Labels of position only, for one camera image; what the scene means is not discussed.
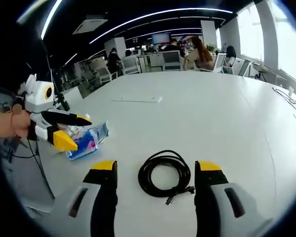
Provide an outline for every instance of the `wire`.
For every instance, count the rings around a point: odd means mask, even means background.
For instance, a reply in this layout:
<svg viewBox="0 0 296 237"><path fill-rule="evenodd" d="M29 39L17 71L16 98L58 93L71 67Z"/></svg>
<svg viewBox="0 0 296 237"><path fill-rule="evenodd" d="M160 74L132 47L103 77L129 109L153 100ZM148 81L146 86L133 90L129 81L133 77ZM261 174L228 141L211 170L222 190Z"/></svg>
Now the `wire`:
<svg viewBox="0 0 296 237"><path fill-rule="evenodd" d="M10 151L7 151L6 149L4 149L3 147L0 146L0 149L3 150L4 152L10 154ZM13 157L16 157L16 158L23 158L23 159L30 159L32 157L35 157L35 156L39 156L39 154L33 154L32 156L30 157L22 157L22 156L16 156L14 154L12 154Z"/></svg>
<svg viewBox="0 0 296 237"><path fill-rule="evenodd" d="M52 190L51 190L51 188L50 188L50 186L49 186L49 183L48 183L48 181L47 181L47 178L46 178L46 176L45 176L45 173L44 173L42 167L40 166L38 160L36 159L36 157L35 157L35 155L34 155L34 152L33 152L32 146L31 146L31 144L30 144L30 141L29 141L29 139L27 139L27 140L28 140L28 143L29 143L29 146L30 146L30 149L31 149L32 155L34 156L34 159L35 159L35 161L36 161L36 163L37 163L37 165L38 165L38 167L39 167L40 173L41 173L41 175L42 175L44 181L46 182L47 188L48 188L50 194L52 195L52 197L55 199L55 196L54 196L54 194L53 194L53 192L52 192Z"/></svg>
<svg viewBox="0 0 296 237"><path fill-rule="evenodd" d="M163 155L159 156L162 153L173 153L175 156L172 155ZM152 180L151 180L151 173L154 168L158 165L170 165L174 167L178 174L179 174L179 183L177 186L168 189L168 190L161 190L157 188ZM158 198L164 198L168 197L166 204L170 205L176 195L190 192L191 194L194 193L195 187L188 186L189 181L191 179L191 171L184 161L184 159L176 152L171 150L164 150L161 152L158 152L152 156L150 156L143 166L140 168L138 173L138 182L142 189L151 196L158 197Z"/></svg>
<svg viewBox="0 0 296 237"><path fill-rule="evenodd" d="M35 155L34 155L34 152L33 152L32 146L31 146L31 143L30 143L29 139L27 139L27 140L28 140L28 143L29 143L29 146L30 146L31 152L32 152L32 156L34 157L34 159L35 159L35 161L36 161L36 163L37 163L37 165L38 165L38 167L39 167L40 173L41 173L42 177L46 180L46 176L45 176L45 174L44 174L44 172L43 172L43 169L41 168L41 166L40 166L38 160L36 159L36 157L35 157Z"/></svg>
<svg viewBox="0 0 296 237"><path fill-rule="evenodd" d="M280 96L282 96L295 110L296 110L296 100L292 99L288 94L286 94L285 92L281 91L280 89L274 88L272 87L272 89L279 94Z"/></svg>

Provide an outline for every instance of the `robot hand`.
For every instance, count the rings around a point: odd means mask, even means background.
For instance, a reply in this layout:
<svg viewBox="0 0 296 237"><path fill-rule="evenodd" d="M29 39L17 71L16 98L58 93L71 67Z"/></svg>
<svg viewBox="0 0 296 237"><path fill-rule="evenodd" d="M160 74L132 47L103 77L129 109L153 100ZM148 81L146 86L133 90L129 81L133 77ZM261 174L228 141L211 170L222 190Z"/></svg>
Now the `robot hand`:
<svg viewBox="0 0 296 237"><path fill-rule="evenodd" d="M30 75L26 82L26 92L22 108L31 113L28 138L37 140L39 137L51 143L58 150L76 151L77 144L59 128L58 124L87 126L92 124L91 121L86 117L54 108L54 84L52 82L36 81L36 76Z"/></svg>

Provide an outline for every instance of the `air vent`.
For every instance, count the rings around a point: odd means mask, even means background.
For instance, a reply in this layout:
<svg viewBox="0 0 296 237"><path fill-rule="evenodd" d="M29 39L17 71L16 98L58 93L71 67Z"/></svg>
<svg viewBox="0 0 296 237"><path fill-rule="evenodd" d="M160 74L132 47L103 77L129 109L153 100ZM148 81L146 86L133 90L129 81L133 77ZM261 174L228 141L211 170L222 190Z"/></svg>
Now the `air vent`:
<svg viewBox="0 0 296 237"><path fill-rule="evenodd" d="M87 16L87 19L85 19L73 32L73 35L86 33L94 31L96 28L98 28L100 25L106 23L108 20L103 19L103 17L99 16Z"/></svg>

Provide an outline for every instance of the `white office chair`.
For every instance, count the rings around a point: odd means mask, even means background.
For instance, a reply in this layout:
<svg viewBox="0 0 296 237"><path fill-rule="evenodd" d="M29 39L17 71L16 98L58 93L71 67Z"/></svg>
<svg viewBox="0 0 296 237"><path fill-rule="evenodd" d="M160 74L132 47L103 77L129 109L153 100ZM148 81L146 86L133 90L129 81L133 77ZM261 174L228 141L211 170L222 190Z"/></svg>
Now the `white office chair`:
<svg viewBox="0 0 296 237"><path fill-rule="evenodd" d="M163 51L161 52L163 58L163 71L182 71L183 64L180 59L180 51Z"/></svg>
<svg viewBox="0 0 296 237"><path fill-rule="evenodd" d="M96 71L98 72L98 74L100 76L100 84L101 85L117 78L117 72L111 74L107 67L97 68Z"/></svg>
<svg viewBox="0 0 296 237"><path fill-rule="evenodd" d="M140 67L136 56L129 56L122 60L124 75L140 73Z"/></svg>
<svg viewBox="0 0 296 237"><path fill-rule="evenodd" d="M213 67L212 70L208 70L208 69L204 69L204 68L197 68L196 65L194 65L194 69L195 69L195 71L221 73L222 72L222 65L223 65L223 61L225 59L225 56L226 56L225 53L217 54L216 60L215 60L215 63L214 63L214 67Z"/></svg>
<svg viewBox="0 0 296 237"><path fill-rule="evenodd" d="M248 68L250 67L250 65L251 65L251 62L249 60L245 60L243 62L243 64L242 64L242 67L241 67L241 69L239 71L238 76L244 77L244 75L246 74L246 72L247 72Z"/></svg>

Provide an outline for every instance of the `white table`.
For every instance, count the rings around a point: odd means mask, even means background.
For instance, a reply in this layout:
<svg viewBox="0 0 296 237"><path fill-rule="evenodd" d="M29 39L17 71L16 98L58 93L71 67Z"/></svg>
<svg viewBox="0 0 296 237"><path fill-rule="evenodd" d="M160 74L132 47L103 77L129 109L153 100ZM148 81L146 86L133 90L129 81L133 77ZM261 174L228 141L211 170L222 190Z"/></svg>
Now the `white table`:
<svg viewBox="0 0 296 237"><path fill-rule="evenodd" d="M72 108L88 113L95 124L108 120L110 136L97 154L69 161L51 156L39 143L41 161L55 196L81 182L92 164L118 162L115 234L125 236L195 236L193 195L150 197L140 188L138 170L152 154L178 152L219 164L229 182L252 195L266 218L281 213L296 194L296 111L272 90L273 85L234 75L207 72L160 72L122 76ZM117 102L117 96L162 96L160 103ZM159 187L173 184L155 171Z"/></svg>

